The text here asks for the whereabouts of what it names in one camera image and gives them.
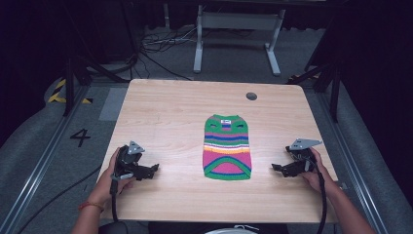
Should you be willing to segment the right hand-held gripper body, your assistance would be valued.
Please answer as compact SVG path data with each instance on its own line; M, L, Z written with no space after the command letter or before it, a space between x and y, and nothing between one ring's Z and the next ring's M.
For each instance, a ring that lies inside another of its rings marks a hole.
M322 144L322 141L305 138L294 140L290 146L285 148L293 159L293 163L286 165L286 168L292 170L294 176L312 171L316 167L317 161L311 147L318 144Z

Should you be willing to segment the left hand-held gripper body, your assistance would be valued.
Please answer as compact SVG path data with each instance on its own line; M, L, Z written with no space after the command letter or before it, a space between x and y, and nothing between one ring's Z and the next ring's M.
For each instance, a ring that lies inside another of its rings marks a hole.
M138 161L140 160L144 151L145 149L133 140L129 145L122 146L119 150L119 154L115 163L114 173L112 174L111 178L114 180L122 180L134 177L136 173L150 172L149 167L141 166L138 164Z

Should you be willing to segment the striped knitted pet sweater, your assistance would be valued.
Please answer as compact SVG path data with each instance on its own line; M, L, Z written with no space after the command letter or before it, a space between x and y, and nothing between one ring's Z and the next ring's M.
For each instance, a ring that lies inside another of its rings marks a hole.
M212 179L251 178L248 124L241 116L214 114L206 120L203 171Z

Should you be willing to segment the person's right hand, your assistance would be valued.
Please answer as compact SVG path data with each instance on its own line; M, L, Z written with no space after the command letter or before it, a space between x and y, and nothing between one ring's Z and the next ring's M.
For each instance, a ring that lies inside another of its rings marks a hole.
M312 188L318 192L321 192L319 175L322 175L325 191L330 193L336 187L336 183L330 176L327 168L323 165L320 154L313 147L311 147L311 151L316 158L318 168L312 172L302 173L301 176L310 184Z

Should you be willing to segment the person's left hand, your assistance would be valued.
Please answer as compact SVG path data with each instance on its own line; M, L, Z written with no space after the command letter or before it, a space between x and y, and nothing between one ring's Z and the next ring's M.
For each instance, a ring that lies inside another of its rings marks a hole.
M111 182L112 182L111 175L114 173L115 163L116 163L117 156L119 154L119 150L120 150L120 147L118 147L116 151L113 153L109 161L107 169L104 170L104 172L100 175L100 178L98 179L94 187L94 190L92 191L89 197L91 201L103 204L111 198L111 195L110 195L110 187L111 187ZM134 181L135 181L135 178L131 177L127 179L122 179L120 182L118 182L118 194L124 188L133 187L132 183Z

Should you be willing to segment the black round seat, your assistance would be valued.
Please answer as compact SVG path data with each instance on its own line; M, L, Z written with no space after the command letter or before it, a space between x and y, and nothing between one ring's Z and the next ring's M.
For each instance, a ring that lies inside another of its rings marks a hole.
M129 230L124 222L116 221L100 226L98 234L129 234Z

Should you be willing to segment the black metal stand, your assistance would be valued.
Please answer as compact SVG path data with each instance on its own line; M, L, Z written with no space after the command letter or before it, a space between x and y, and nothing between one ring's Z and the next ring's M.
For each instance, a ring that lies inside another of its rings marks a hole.
M304 82L311 77L315 77L316 75L319 77L313 85L313 89L316 93L324 93L328 86L331 86L329 114L332 120L337 123L337 107L341 78L340 66L337 63L323 64L306 71L304 74L293 75L288 79L286 85L298 85L299 83Z
M129 80L119 77L114 72L88 58L81 56L69 57L66 62L65 73L63 76L66 83L64 117L67 117L75 106L74 79L77 79L81 86L89 86L92 83L92 77L88 67L91 67L98 74L103 75L116 83L129 83Z

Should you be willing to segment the white round object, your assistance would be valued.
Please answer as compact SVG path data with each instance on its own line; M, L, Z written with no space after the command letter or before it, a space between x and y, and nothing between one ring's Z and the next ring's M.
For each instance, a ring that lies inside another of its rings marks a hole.
M207 234L258 234L259 228L250 225L235 225L234 227L219 228Z

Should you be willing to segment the grey metal desk frame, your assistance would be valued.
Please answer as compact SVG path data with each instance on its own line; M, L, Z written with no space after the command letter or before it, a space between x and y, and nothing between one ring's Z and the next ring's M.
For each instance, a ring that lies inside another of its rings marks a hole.
M275 46L282 28L285 10L279 10L274 15L242 14L242 13L213 13L204 10L203 5L198 6L197 14L197 44L193 71L202 71L203 61L203 30L209 29L245 29L272 31L272 39L264 45L272 73L281 75L281 70L275 54Z

